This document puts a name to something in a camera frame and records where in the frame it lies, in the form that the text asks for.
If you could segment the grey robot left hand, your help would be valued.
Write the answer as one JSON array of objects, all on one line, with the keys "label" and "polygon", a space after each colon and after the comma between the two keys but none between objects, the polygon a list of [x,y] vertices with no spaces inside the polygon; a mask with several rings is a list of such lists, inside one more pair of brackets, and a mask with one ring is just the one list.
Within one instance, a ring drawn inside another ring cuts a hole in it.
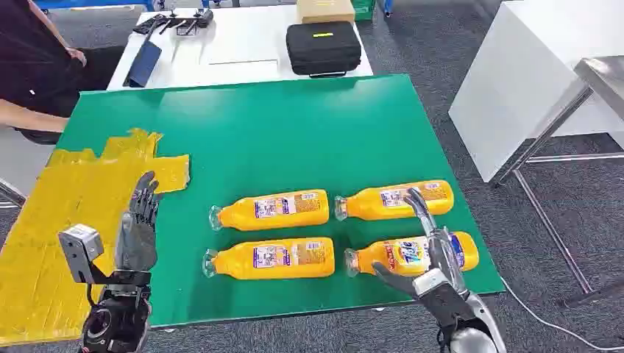
[{"label": "grey robot left hand", "polygon": [[114,263],[117,269],[150,271],[157,262],[155,223],[160,195],[154,171],[138,180],[127,209],[122,213]]}]

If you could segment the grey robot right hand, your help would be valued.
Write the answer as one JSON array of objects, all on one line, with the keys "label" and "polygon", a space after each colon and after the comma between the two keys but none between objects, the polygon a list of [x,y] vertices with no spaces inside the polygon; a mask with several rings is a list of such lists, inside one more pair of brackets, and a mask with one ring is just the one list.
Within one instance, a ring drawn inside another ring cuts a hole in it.
[{"label": "grey robot right hand", "polygon": [[373,262],[375,275],[388,286],[410,296],[423,305],[440,327],[456,328],[460,320],[475,318],[467,304],[468,290],[451,244],[450,233],[439,228],[422,194],[408,189],[404,201],[409,204],[425,230],[430,265],[417,277],[395,274],[380,262]]}]

